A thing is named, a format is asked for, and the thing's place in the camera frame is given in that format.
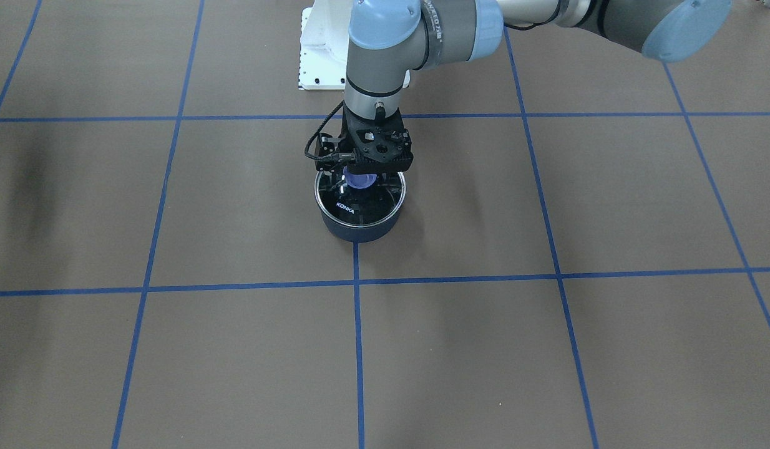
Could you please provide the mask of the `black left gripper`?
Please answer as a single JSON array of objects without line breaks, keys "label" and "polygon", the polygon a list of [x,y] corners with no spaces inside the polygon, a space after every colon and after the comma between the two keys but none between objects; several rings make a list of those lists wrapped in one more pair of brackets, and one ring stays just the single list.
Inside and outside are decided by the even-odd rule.
[{"label": "black left gripper", "polygon": [[407,171],[413,161],[412,140],[396,110],[382,120],[362,118],[343,108],[341,151],[353,158],[346,167],[354,175]]}]

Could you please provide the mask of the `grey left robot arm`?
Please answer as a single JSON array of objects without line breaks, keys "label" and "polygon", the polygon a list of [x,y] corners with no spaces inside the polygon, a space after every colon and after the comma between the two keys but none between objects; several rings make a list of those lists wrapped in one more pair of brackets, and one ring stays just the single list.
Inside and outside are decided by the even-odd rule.
[{"label": "grey left robot arm", "polygon": [[339,143],[314,159],[323,171],[407,171],[412,143],[399,110],[407,72],[483,59],[507,28],[576,27],[672,63],[706,45],[731,9],[730,1],[353,1]]}]

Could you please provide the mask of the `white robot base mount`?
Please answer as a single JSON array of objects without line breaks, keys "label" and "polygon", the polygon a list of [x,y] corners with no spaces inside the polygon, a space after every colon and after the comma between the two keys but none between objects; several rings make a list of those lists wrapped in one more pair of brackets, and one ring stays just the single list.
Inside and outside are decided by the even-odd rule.
[{"label": "white robot base mount", "polygon": [[384,51],[405,42],[421,21],[419,1],[316,1],[303,10],[299,87],[348,85],[349,43]]}]

